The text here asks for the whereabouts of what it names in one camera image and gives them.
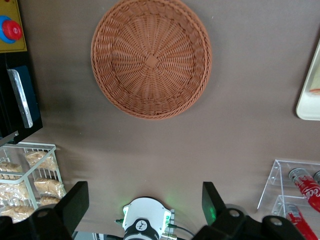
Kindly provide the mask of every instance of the red can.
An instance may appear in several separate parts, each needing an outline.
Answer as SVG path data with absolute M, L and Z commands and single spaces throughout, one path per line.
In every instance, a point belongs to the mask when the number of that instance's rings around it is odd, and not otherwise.
M 285 203 L 285 217 L 288 219 L 307 240 L 318 240 L 318 237 L 312 231 L 306 220 L 304 219 L 299 208 L 292 203 Z
M 320 213 L 320 185 L 304 168 L 290 171 L 289 178 L 299 188 L 311 207 Z

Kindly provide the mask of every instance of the packaged snack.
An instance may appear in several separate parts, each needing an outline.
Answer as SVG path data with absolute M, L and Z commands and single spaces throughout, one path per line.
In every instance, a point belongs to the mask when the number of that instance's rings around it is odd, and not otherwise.
M 1 216 L 11 217 L 14 224 L 27 219 L 34 211 L 30 206 L 4 206 L 0 209 Z
M 60 201 L 59 198 L 53 197 L 53 196 L 43 196 L 40 199 L 40 205 L 50 205 L 50 204 L 57 204 Z
M 58 180 L 38 178 L 34 181 L 34 186 L 42 196 L 51 196 L 61 199 L 66 195 L 64 185 Z
M 25 154 L 25 159 L 29 163 L 30 167 L 32 168 L 36 165 L 45 155 L 47 152 L 45 151 L 29 151 Z M 58 165 L 52 155 L 49 155 L 44 162 L 42 162 L 37 169 L 47 169 L 50 171 L 57 170 Z
M 1 162 L 0 163 L 0 171 L 2 171 L 2 172 L 22 173 L 22 167 L 19 164 L 14 164 L 14 163 L 11 163 L 11 162 Z M 19 178 L 20 178 L 20 176 L 0 174 L 0 179 L 17 180 Z
M 18 184 L 0 183 L 0 205 L 4 205 L 4 201 L 25 201 L 28 198 L 29 192 L 24 181 Z

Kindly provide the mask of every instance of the wicker basket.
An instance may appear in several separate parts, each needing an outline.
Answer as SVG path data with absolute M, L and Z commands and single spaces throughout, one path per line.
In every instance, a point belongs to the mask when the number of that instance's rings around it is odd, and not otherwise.
M 95 30 L 91 63 L 100 89 L 117 108 L 159 120 L 200 97 L 211 51 L 205 27 L 180 0 L 122 0 Z

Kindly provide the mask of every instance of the metal handle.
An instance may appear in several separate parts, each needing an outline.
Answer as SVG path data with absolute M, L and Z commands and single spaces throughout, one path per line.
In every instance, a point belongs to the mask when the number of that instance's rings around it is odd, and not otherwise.
M 19 75 L 19 72 L 15 69 L 7 69 L 11 85 L 14 91 L 15 98 L 17 100 L 19 110 L 22 116 L 22 121 L 24 124 L 24 127 L 26 129 L 32 128 L 34 125 L 31 114 L 30 114 L 30 109 L 28 106 L 26 94 L 21 82 L 21 78 Z

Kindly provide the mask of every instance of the metal can top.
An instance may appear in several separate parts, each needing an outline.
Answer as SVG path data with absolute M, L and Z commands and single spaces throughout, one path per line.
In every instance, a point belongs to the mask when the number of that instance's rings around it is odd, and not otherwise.
M 320 184 L 320 171 L 317 171 L 317 172 L 314 174 L 313 179 L 314 179 L 318 184 Z
M 289 178 L 294 181 L 300 176 L 311 176 L 310 173 L 303 167 L 294 168 L 289 172 Z

